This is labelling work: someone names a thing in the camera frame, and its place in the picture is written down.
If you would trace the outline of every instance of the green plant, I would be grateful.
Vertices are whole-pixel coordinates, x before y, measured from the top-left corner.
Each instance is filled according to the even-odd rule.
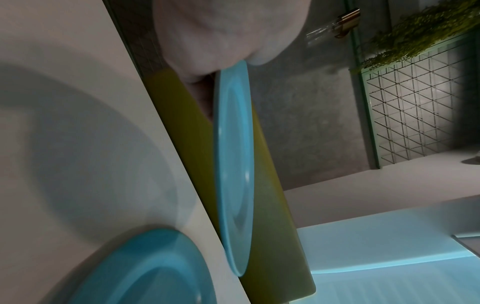
[[[360,68],[375,69],[418,56],[436,42],[464,33],[480,24],[480,0],[448,0],[403,18],[390,33],[370,41],[382,53]]]

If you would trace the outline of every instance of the blue plate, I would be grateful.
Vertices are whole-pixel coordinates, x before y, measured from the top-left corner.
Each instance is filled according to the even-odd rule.
[[[157,229],[130,239],[86,278],[69,304],[216,304],[202,254],[184,234]]]
[[[245,273],[254,218],[254,131],[245,61],[217,72],[214,97],[215,186],[221,241],[232,271]]]

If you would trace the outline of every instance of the white tabletop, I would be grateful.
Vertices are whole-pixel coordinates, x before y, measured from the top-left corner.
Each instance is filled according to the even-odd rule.
[[[102,0],[0,4],[0,140],[0,303],[58,298],[147,224],[249,302]]]

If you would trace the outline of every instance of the gray concrete floor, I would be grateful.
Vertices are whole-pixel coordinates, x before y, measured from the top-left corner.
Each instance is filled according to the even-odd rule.
[[[313,0],[305,29],[345,12]],[[284,190],[374,167],[350,37],[307,48],[301,34],[266,65],[249,67],[251,96]]]

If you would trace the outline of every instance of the hand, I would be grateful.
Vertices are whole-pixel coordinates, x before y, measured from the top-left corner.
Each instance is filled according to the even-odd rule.
[[[213,118],[216,71],[240,60],[261,65],[299,34],[310,0],[154,0],[165,61]]]

